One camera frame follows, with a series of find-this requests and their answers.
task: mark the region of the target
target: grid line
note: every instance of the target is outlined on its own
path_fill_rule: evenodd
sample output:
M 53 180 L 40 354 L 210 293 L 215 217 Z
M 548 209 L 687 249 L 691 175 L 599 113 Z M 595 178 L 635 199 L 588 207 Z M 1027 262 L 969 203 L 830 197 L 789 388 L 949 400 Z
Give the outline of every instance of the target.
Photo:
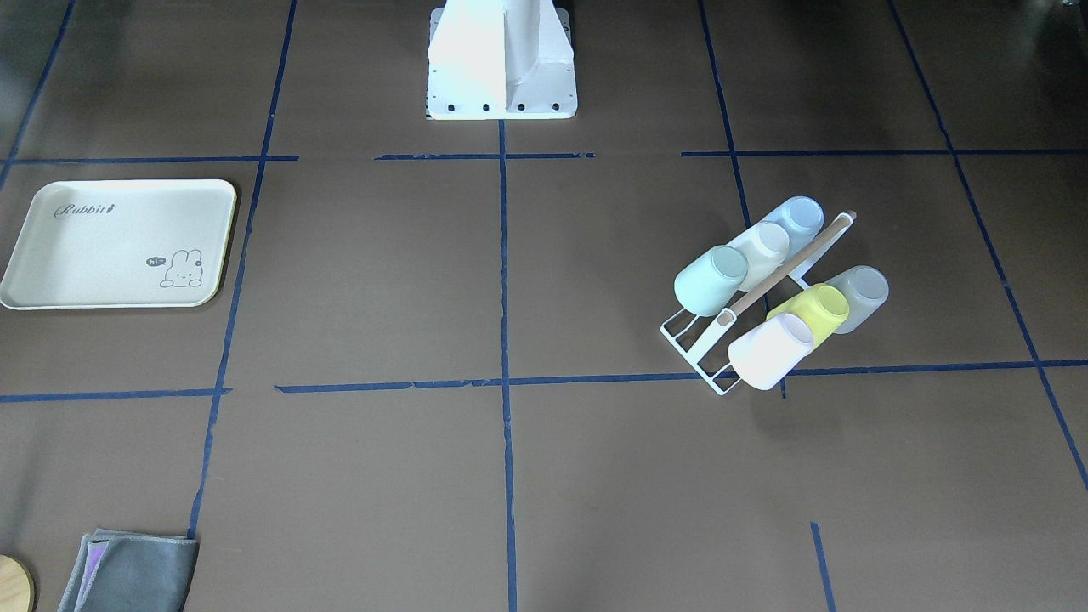
M 264 167 L 267 160 L 263 159 L 269 154 L 272 143 L 272 130 L 275 127 L 275 111 L 280 102 L 280 88 L 283 86 L 283 74 L 287 66 L 287 52 L 290 49 L 290 35 L 295 26 L 295 10 L 298 0 L 290 0 L 290 11 L 287 13 L 287 26 L 283 35 L 283 47 L 280 50 L 280 66 L 276 71 L 275 85 L 272 88 L 272 101 L 269 103 L 268 122 L 264 125 L 264 142 L 261 145 L 261 160 L 257 164 L 257 178 L 254 181 L 254 195 L 249 203 L 249 215 L 246 219 L 246 232 L 242 241 L 242 253 L 238 255 L 238 270 L 234 280 L 234 293 L 231 297 L 231 311 L 226 319 L 226 330 L 223 334 L 223 355 L 220 358 L 219 374 L 215 377 L 215 389 L 223 389 L 226 380 L 226 367 L 231 360 L 231 344 L 234 336 L 234 326 L 238 316 L 238 304 L 242 301 L 242 283 L 246 276 L 246 256 L 249 249 L 249 237 L 254 230 L 254 217 L 257 213 L 257 205 L 260 200 L 261 185 L 264 181 Z M 200 486 L 193 498 L 193 509 L 189 512 L 188 537 L 195 538 L 197 524 L 200 521 L 200 505 L 203 502 L 205 486 L 208 482 L 208 467 L 211 462 L 212 444 L 214 442 L 215 423 L 219 420 L 219 408 L 222 395 L 214 395 L 208 411 L 208 428 L 205 431 L 203 458 L 200 467 Z
M 900 19 L 899 10 L 895 8 L 895 0 L 888 0 L 888 8 L 891 10 L 892 19 L 895 21 L 895 27 L 899 28 L 899 34 L 903 39 L 903 44 L 906 46 L 907 54 L 911 58 L 911 63 L 914 65 L 914 71 L 917 74 L 918 82 L 922 84 L 922 88 L 926 94 L 926 99 L 929 100 L 929 106 L 934 111 L 934 118 L 937 121 L 937 126 L 944 136 L 944 144 L 948 147 L 949 154 L 952 156 L 952 162 L 955 164 L 956 173 L 960 176 L 960 183 L 963 185 L 964 194 L 967 196 L 967 203 L 970 205 L 970 211 L 975 216 L 975 222 L 978 224 L 978 231 L 982 236 L 982 241 L 986 243 L 986 249 L 990 254 L 990 259 L 993 262 L 994 270 L 998 272 L 998 278 L 1001 280 L 1001 285 L 1005 290 L 1005 297 L 1009 299 L 1009 306 L 1012 308 L 1013 315 L 1016 317 L 1016 323 L 1019 326 L 1021 334 L 1024 336 L 1024 344 L 1027 346 L 1028 353 L 1031 355 L 1031 362 L 1034 363 L 1036 371 L 1039 375 L 1039 381 L 1042 383 L 1043 391 L 1047 393 L 1047 399 L 1050 401 L 1050 407 L 1053 411 L 1054 418 L 1058 420 L 1058 425 L 1062 430 L 1062 436 L 1065 438 L 1065 443 L 1070 448 L 1070 454 L 1073 456 L 1073 463 L 1077 468 L 1077 473 L 1080 475 L 1080 481 L 1084 487 L 1088 489 L 1088 470 L 1085 469 L 1084 461 L 1080 458 L 1080 451 L 1077 449 L 1076 441 L 1073 439 L 1073 432 L 1070 431 L 1068 424 L 1065 421 L 1065 415 L 1062 413 L 1062 408 L 1058 404 L 1058 397 L 1054 396 L 1054 391 L 1050 387 L 1050 380 L 1047 378 L 1047 371 L 1042 365 L 1042 360 L 1039 358 L 1039 353 L 1036 350 L 1035 342 L 1031 341 L 1031 334 L 1028 332 L 1027 322 L 1024 320 L 1024 315 L 1021 313 L 1019 306 L 1016 303 L 1016 296 L 1013 294 L 1013 289 L 1009 284 L 1009 278 L 1005 276 L 1004 267 L 1001 265 L 1001 258 L 998 257 L 998 250 L 993 245 L 993 241 L 990 238 L 990 232 L 986 228 L 986 222 L 982 219 L 982 212 L 979 210 L 978 203 L 975 200 L 975 194 L 972 192 L 970 184 L 967 182 L 967 175 L 964 173 L 963 164 L 960 162 L 960 156 L 955 147 L 952 145 L 952 136 L 949 134 L 944 119 L 941 117 L 941 111 L 937 106 L 937 100 L 934 97 L 932 90 L 929 88 L 929 83 L 926 81 L 926 75 L 922 71 L 922 64 L 918 62 L 918 58 L 914 52 L 914 46 L 911 45 L 911 37 L 906 33 L 903 20 Z
M 1040 362 L 1046 368 L 1088 367 L 1088 359 L 1054 359 Z M 871 376 L 894 374 L 936 374 L 950 371 L 1017 370 L 1035 368 L 1035 362 L 981 362 L 962 364 L 924 364 L 905 366 L 852 366 L 839 368 L 798 368 L 788 377 L 813 376 Z M 737 378 L 735 372 L 725 372 L 721 378 Z M 615 374 L 586 376 L 509 377 L 510 387 L 607 383 L 607 382 L 663 382 L 669 380 L 698 380 L 695 372 Z M 351 393 L 359 391 L 406 391 L 412 389 L 457 389 L 465 387 L 500 387 L 503 378 L 470 378 L 453 380 L 413 380 L 391 382 L 348 382 L 332 384 L 276 384 L 281 393 Z
M 13 159 L 12 166 L 126 164 L 126 163 L 236 163 L 259 161 L 298 161 L 297 155 L 236 155 L 211 157 L 66 157 L 52 159 Z
M 231 389 L 148 389 L 138 391 L 85 391 L 72 393 L 25 393 L 0 395 L 0 404 L 28 404 L 41 402 L 87 402 L 98 400 L 147 400 L 150 397 L 213 397 L 225 395 Z
M 506 580 L 507 580 L 507 604 L 510 612 L 518 612 L 518 552 L 517 538 L 514 528 L 514 431 L 511 428 L 512 414 L 510 411 L 510 326 L 509 326 L 509 291 L 508 291 L 508 264 L 509 252 L 507 249 L 508 233 L 506 223 L 507 191 L 506 191 L 506 121 L 498 121 L 498 191 L 499 191 L 499 257 L 502 258 L 502 353 L 503 353 L 503 439 L 505 441 L 505 452 L 503 457 L 504 472 L 506 476 Z
M 949 149 L 769 149 L 737 151 L 680 151 L 680 157 L 887 157 L 887 156 L 950 156 Z M 1088 149 L 955 149 L 955 155 L 966 156 L 1088 156 Z
M 816 547 L 816 562 L 819 564 L 819 577 L 824 583 L 824 599 L 827 600 L 827 612 L 836 612 L 834 590 L 831 588 L 831 573 L 827 570 L 827 556 L 824 554 L 824 538 L 819 535 L 819 525 L 809 524 L 813 531 L 813 546 Z
M 595 152 L 543 152 L 543 154 L 385 154 L 374 158 L 374 161 L 444 161 L 444 160 L 491 160 L 502 159 L 593 159 Z
M 698 15 L 703 23 L 703 37 L 706 39 L 706 54 L 710 61 L 710 72 L 714 74 L 714 88 L 718 94 L 718 108 L 721 111 L 721 123 L 726 128 L 726 143 L 729 150 L 725 151 L 733 167 L 733 181 L 737 183 L 737 195 L 741 199 L 741 213 L 744 216 L 744 227 L 752 227 L 749 215 L 747 198 L 744 195 L 744 180 L 741 179 L 741 164 L 737 158 L 737 145 L 733 142 L 733 128 L 729 122 L 729 108 L 726 106 L 726 94 L 721 86 L 721 74 L 718 71 L 718 57 L 714 51 L 714 40 L 710 38 L 710 24 L 706 19 L 706 4 L 698 0 Z

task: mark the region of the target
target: clear cup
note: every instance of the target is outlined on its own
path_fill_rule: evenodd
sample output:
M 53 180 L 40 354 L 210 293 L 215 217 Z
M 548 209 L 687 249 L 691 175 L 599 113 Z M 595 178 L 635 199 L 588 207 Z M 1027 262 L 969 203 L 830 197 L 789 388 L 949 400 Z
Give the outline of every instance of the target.
M 850 304 L 838 289 L 827 283 L 816 283 L 778 305 L 767 318 L 781 313 L 792 313 L 813 332 L 813 348 L 830 338 L 850 316 Z
M 854 266 L 827 284 L 838 289 L 850 304 L 850 316 L 834 333 L 850 333 L 888 301 L 888 279 L 870 266 Z
M 763 220 L 781 225 L 790 235 L 790 250 L 786 256 L 789 259 L 819 233 L 824 227 L 824 208 L 811 197 L 793 196 L 768 212 Z
M 730 343 L 729 363 L 741 380 L 767 391 L 813 352 L 813 340 L 801 317 L 782 313 Z
M 747 260 L 731 246 L 715 246 L 677 274 L 672 291 L 684 310 L 714 317 L 747 274 Z
M 749 264 L 739 291 L 752 291 L 786 261 L 790 234 L 778 223 L 761 221 L 729 241 L 729 246 L 741 252 Z

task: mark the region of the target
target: yellow cup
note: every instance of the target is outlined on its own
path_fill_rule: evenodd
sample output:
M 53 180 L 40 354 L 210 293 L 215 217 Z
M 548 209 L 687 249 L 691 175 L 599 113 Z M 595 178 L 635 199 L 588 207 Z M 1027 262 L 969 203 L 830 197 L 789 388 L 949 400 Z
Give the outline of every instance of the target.
M 842 292 L 826 283 L 817 283 L 781 303 L 767 314 L 792 313 L 813 331 L 813 350 L 824 343 L 850 316 L 850 304 Z

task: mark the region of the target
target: wooden board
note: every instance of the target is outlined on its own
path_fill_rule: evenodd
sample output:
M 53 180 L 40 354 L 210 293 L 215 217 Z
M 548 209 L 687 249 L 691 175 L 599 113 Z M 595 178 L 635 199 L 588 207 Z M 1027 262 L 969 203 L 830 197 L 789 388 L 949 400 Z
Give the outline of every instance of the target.
M 34 580 L 26 567 L 0 555 L 0 612 L 29 612 L 34 603 Z

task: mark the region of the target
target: tray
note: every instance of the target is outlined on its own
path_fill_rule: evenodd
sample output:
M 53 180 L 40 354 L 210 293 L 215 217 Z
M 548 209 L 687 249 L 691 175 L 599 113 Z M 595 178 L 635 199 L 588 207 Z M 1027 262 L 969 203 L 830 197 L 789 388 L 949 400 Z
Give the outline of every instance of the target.
M 226 181 L 63 181 L 35 194 L 3 280 L 15 310 L 199 306 L 219 291 Z

